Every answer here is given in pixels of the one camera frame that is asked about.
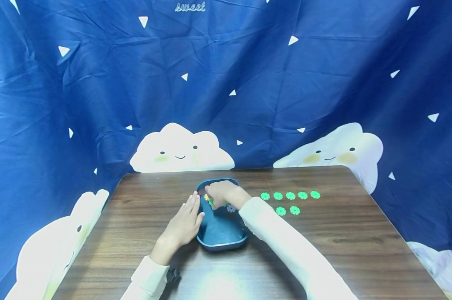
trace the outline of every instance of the green flower token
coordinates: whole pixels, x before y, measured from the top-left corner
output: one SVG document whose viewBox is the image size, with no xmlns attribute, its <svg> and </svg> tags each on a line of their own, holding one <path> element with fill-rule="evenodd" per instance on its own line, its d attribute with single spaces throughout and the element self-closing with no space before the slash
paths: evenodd
<svg viewBox="0 0 452 300">
<path fill-rule="evenodd" d="M 282 193 L 280 193 L 280 192 L 275 192 L 274 195 L 273 195 L 273 197 L 274 197 L 274 199 L 276 199 L 276 200 L 280 200 L 280 199 L 282 199 Z"/>
<path fill-rule="evenodd" d="M 271 196 L 269 195 L 268 192 L 262 192 L 261 193 L 261 199 L 263 199 L 263 200 L 269 200 L 270 197 Z"/>
<path fill-rule="evenodd" d="M 307 199 L 307 193 L 306 192 L 301 191 L 301 192 L 297 193 L 297 195 L 298 195 L 299 199 L 303 199 L 303 200 Z"/>
<path fill-rule="evenodd" d="M 282 217 L 283 215 L 286 214 L 286 209 L 283 208 L 282 206 L 278 206 L 276 208 L 276 214 L 278 214 L 278 215 L 280 215 Z"/>
<path fill-rule="evenodd" d="M 319 199 L 321 198 L 321 194 L 316 190 L 311 190 L 311 197 L 313 197 L 314 199 Z"/>
<path fill-rule="evenodd" d="M 288 198 L 289 200 L 294 200 L 294 199 L 296 199 L 296 194 L 293 192 L 287 192 L 286 198 Z"/>
<path fill-rule="evenodd" d="M 294 205 L 289 208 L 289 211 L 293 215 L 298 215 L 301 213 L 301 210 L 297 206 L 294 206 Z"/>
</svg>

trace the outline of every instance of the dark blue tray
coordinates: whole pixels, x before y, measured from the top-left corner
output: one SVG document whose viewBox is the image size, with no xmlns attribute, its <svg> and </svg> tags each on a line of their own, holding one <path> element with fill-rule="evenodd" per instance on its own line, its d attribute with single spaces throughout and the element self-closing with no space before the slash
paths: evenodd
<svg viewBox="0 0 452 300">
<path fill-rule="evenodd" d="M 209 251 L 220 251 L 241 247 L 247 237 L 247 231 L 239 211 L 228 212 L 226 206 L 213 210 L 204 199 L 204 187 L 216 181 L 229 180 L 235 185 L 239 183 L 232 178 L 210 179 L 198 184 L 196 190 L 201 196 L 200 212 L 204 219 L 197 233 L 197 240 Z"/>
</svg>

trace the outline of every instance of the cloud cartoon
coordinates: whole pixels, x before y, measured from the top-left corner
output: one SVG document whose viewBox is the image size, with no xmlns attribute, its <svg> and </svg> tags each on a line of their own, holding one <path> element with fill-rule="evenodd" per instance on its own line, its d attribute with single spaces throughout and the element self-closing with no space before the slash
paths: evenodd
<svg viewBox="0 0 452 300">
<path fill-rule="evenodd" d="M 99 219 L 109 196 L 86 192 L 71 215 L 59 218 L 24 243 L 16 266 L 16 283 L 5 300 L 51 300 L 75 257 Z"/>
<path fill-rule="evenodd" d="M 368 193 L 377 184 L 377 162 L 383 152 L 381 139 L 362 132 L 359 123 L 337 127 L 315 142 L 295 149 L 274 163 L 275 168 L 345 165 L 356 175 Z"/>
<path fill-rule="evenodd" d="M 145 136 L 130 163 L 134 171 L 141 173 L 234 168 L 234 160 L 219 148 L 214 133 L 193 134 L 176 123 Z"/>
<path fill-rule="evenodd" d="M 444 294 L 452 300 L 452 250 L 437 251 L 414 241 L 407 244 Z"/>
</svg>

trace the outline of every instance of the white long sleeve shirt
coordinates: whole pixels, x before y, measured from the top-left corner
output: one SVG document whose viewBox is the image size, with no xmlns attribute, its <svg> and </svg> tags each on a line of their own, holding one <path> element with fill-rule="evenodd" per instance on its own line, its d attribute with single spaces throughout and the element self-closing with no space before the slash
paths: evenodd
<svg viewBox="0 0 452 300">
<path fill-rule="evenodd" d="M 308 300 L 357 300 L 326 258 L 260 197 L 246 202 L 239 215 L 285 263 L 304 287 Z M 121 300 L 159 300 L 168 270 L 169 266 L 158 265 L 146 256 Z"/>
</svg>

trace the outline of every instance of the hand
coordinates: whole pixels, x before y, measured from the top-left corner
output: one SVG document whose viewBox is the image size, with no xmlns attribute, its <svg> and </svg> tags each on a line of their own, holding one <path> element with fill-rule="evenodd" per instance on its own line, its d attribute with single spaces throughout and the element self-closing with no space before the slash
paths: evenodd
<svg viewBox="0 0 452 300">
<path fill-rule="evenodd" d="M 235 208 L 241 209 L 252 198 L 242 187 L 236 186 L 229 180 L 211 183 L 206 186 L 205 190 L 214 199 L 213 209 L 218 209 L 226 203 L 231 203 Z"/>
<path fill-rule="evenodd" d="M 189 196 L 187 202 L 182 204 L 154 245 L 150 255 L 153 262 L 159 265 L 169 265 L 174 253 L 194 239 L 204 218 L 204 212 L 197 214 L 199 204 L 200 197 L 197 192 L 194 192 Z"/>
</svg>

